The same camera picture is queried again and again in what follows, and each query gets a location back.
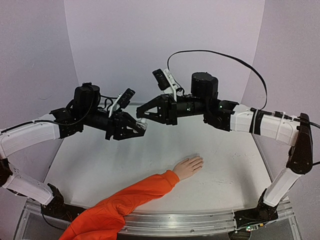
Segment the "white nail polish cap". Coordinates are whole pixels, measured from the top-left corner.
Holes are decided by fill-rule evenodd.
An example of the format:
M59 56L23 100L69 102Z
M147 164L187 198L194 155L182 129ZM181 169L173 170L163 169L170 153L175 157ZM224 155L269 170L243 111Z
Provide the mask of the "white nail polish cap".
M147 125L147 119L146 118L140 118L137 120L138 125Z

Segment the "clear nail polish bottle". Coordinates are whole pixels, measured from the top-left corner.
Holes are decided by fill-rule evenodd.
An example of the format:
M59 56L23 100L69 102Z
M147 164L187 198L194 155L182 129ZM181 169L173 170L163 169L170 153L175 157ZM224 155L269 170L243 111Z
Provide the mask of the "clear nail polish bottle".
M129 130L132 130L132 132L134 134L140 134L140 135L144 135L146 130L147 130L148 125L140 125L137 124L137 121L135 123L130 123L127 128Z

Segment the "mannequin hand with long nails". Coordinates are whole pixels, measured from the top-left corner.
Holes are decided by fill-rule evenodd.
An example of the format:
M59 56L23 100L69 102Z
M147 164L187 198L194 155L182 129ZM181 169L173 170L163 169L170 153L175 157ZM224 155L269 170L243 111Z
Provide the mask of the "mannequin hand with long nails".
M204 160L201 156L187 158L179 162L174 168L173 172L177 175L180 181L192 177L204 166Z

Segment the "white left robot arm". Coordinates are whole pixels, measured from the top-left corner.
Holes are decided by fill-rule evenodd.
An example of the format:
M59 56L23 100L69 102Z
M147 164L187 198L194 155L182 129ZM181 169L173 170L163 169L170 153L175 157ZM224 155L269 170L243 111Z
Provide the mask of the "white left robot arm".
M135 91L128 88L117 97L106 97L101 107L100 88L90 82L83 83L74 91L73 99L62 108L52 110L42 117L0 131L0 186L17 196L22 196L40 204L42 215L72 221L85 209L67 204L59 189L51 183L25 174L18 158L26 160L34 157L35 163L41 159L43 166L49 166L48 150L32 153L48 142L58 142L83 132L86 126L101 130L106 140L121 141L142 137L145 129L124 109L129 105Z

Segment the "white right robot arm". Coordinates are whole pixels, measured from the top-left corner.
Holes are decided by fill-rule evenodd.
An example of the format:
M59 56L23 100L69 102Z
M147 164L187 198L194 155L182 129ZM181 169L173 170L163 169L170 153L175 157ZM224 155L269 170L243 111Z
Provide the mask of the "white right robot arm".
M191 92L178 95L178 84L168 69L153 72L162 94L139 106L138 125L147 121L175 126L178 119L201 115L203 122L226 132L249 133L253 136L268 169L281 159L280 170L272 174L272 182L261 194L256 207L234 212L235 228L250 231L275 221L277 208L296 181L313 166L312 127L306 113L298 116L283 111L266 111L231 100L218 98L219 81L207 72L191 76Z

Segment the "orange sleeved forearm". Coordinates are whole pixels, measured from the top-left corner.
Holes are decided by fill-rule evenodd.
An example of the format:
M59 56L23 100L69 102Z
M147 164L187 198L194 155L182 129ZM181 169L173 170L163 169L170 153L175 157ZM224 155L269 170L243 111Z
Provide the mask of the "orange sleeved forearm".
M137 207L169 193L180 179L171 170L151 175L100 201L77 216L61 240L116 240L125 226L124 216Z

